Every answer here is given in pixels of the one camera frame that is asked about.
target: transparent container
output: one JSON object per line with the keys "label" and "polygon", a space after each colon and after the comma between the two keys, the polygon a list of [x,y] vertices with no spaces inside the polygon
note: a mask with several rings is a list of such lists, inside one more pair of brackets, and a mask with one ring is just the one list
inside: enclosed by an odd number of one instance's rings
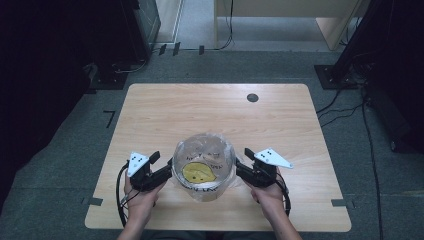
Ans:
{"label": "transparent container", "polygon": [[173,176],[195,200],[220,197],[235,179],[234,148],[222,135],[203,133],[179,142],[172,158]]}

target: banana slice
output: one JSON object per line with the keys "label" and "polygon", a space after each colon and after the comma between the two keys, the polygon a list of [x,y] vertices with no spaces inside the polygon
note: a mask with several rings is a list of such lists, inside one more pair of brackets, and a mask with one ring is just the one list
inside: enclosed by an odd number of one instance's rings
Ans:
{"label": "banana slice", "polygon": [[191,183],[212,182],[216,179],[212,169],[200,162],[188,163],[183,168],[184,178]]}

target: light wood tabletop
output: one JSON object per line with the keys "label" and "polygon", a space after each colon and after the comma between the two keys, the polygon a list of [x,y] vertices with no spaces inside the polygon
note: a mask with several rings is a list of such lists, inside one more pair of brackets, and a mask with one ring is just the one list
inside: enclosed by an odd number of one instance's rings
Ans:
{"label": "light wood tabletop", "polygon": [[[257,102],[247,99],[258,96]],[[254,152],[273,148],[294,165],[280,168],[290,190],[290,219],[298,231],[345,232],[351,222],[309,90],[303,84],[134,84],[130,86],[90,205],[88,228],[122,228],[115,200],[118,172],[135,151],[165,166],[177,144],[199,133],[229,140],[246,165]],[[168,181],[147,229],[271,231],[260,205],[239,179],[217,200],[196,202]]]}

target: person's arm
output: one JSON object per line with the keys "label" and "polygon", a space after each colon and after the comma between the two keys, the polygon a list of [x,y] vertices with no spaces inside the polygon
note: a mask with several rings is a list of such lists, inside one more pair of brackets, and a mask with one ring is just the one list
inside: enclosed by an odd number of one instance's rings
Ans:
{"label": "person's arm", "polygon": [[[138,191],[132,190],[130,179],[125,174],[124,191],[128,194],[128,199],[137,194]],[[132,240],[141,238],[144,227],[150,220],[150,215],[155,202],[158,200],[158,192],[165,183],[153,189],[150,192],[140,192],[128,202],[128,220],[124,230],[118,237],[118,240]]]}
{"label": "person's arm", "polygon": [[249,183],[253,199],[261,204],[262,212],[269,221],[278,240],[302,239],[284,209],[284,196],[280,187],[273,184],[267,188],[256,188]]}

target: wooden table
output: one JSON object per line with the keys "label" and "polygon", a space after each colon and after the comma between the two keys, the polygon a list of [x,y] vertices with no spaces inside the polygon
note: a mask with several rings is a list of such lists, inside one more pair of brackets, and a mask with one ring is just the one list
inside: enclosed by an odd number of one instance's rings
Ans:
{"label": "wooden table", "polygon": [[[254,93],[257,102],[249,102]],[[290,219],[298,231],[344,232],[351,228],[340,187],[306,85],[303,84],[134,84],[122,112],[89,207],[88,228],[122,228],[115,202],[119,169],[132,151],[172,157],[179,141],[198,133],[223,134],[244,156],[244,148],[272,147],[293,169],[280,168],[290,190]],[[195,202],[171,181],[159,193],[148,229],[270,231],[259,204],[244,184],[215,201]]]}
{"label": "wooden table", "polygon": [[311,17],[330,50],[336,50],[353,17],[363,16],[370,0],[214,0],[214,36],[218,48],[218,17]]}

